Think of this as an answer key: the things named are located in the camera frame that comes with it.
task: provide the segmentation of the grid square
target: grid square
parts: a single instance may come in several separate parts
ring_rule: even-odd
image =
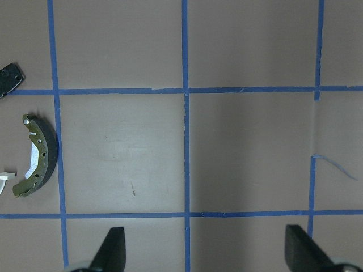
[[[62,271],[58,219],[0,219],[0,229],[1,271]]]
[[[61,96],[67,211],[184,211],[183,103],[179,94]]]
[[[191,87],[314,85],[317,0],[188,6]]]
[[[322,84],[363,85],[363,2],[325,1]]]
[[[311,93],[191,95],[191,210],[306,210]]]
[[[0,116],[4,121],[0,129],[0,172],[17,173],[6,183],[0,195],[0,213],[59,213],[57,167],[47,183],[27,197],[15,198],[12,186],[25,180],[29,170],[31,140],[23,124],[24,114],[36,114],[55,129],[54,99],[50,95],[6,96],[1,100]]]
[[[184,218],[70,219],[70,263],[92,260],[111,227],[125,227],[125,271],[185,271]]]
[[[284,260],[287,224],[305,229],[307,217],[192,218],[192,271],[288,272]]]
[[[316,110],[314,152],[344,167],[350,179],[325,160],[316,161],[315,208],[363,209],[363,93],[323,92]]]
[[[182,86],[181,0],[55,0],[54,19],[60,88]]]
[[[314,217],[314,241],[338,262],[363,266],[363,215]]]
[[[52,88],[47,1],[1,1],[0,23],[0,69],[17,62],[26,76],[19,89]]]

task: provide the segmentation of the blue grid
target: blue grid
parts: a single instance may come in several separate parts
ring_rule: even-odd
[[[190,218],[248,218],[268,216],[308,216],[307,231],[313,235],[313,220],[316,215],[363,215],[363,210],[314,210],[315,202],[315,172],[317,156],[310,159],[310,189],[309,208],[307,210],[286,211],[250,211],[250,212],[191,212],[190,211],[190,171],[189,171],[189,95],[213,93],[242,93],[242,92],[313,92],[314,100],[320,99],[322,91],[363,91],[363,86],[321,86],[320,61],[323,44],[324,0],[319,0],[318,29],[316,40],[315,86],[279,86],[279,87],[220,87],[220,88],[189,88],[188,84],[188,0],[182,0],[182,60],[183,60],[183,88],[98,88],[98,89],[59,89],[57,72],[57,51],[54,31],[53,0],[47,0],[50,57],[52,61],[52,90],[15,90],[10,95],[53,95],[56,120],[56,134],[58,140],[58,180],[60,194],[59,214],[0,214],[0,219],[60,219],[62,235],[62,252],[64,266],[69,264],[67,245],[67,219],[91,218],[184,218],[185,222],[185,270],[191,270],[191,237]],[[185,204],[184,212],[147,212],[147,213],[106,213],[106,214],[68,214],[66,212],[64,170],[62,157],[62,134],[60,95],[92,95],[92,94],[183,94],[185,109],[184,133],[184,173],[185,173]]]

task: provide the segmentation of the screw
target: screw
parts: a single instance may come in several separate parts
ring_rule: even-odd
[[[4,78],[7,78],[9,76],[9,71],[4,69],[1,71],[1,75],[4,77]]]
[[[343,272],[358,272],[358,270],[353,266],[344,266]]]

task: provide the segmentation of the white plastic object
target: white plastic object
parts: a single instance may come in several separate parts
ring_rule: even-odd
[[[7,180],[12,180],[15,178],[15,174],[14,173],[0,173],[0,194],[2,193],[2,190],[5,187],[5,183]]]

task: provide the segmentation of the mechanical part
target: mechanical part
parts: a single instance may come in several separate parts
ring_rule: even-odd
[[[11,63],[0,70],[0,98],[16,89],[24,81],[20,69],[15,63]]]
[[[123,272],[126,265],[125,231],[111,228],[88,268],[72,272]]]
[[[0,173],[0,194],[2,193],[4,187],[5,187],[5,183],[7,180],[12,180],[15,177],[14,173]]]
[[[334,264],[299,225],[287,225],[285,261],[291,272],[363,272],[348,263]]]
[[[34,115],[23,115],[32,141],[30,168],[26,179],[12,187],[16,197],[26,197],[41,188],[51,177],[57,163],[57,143],[50,126]]]

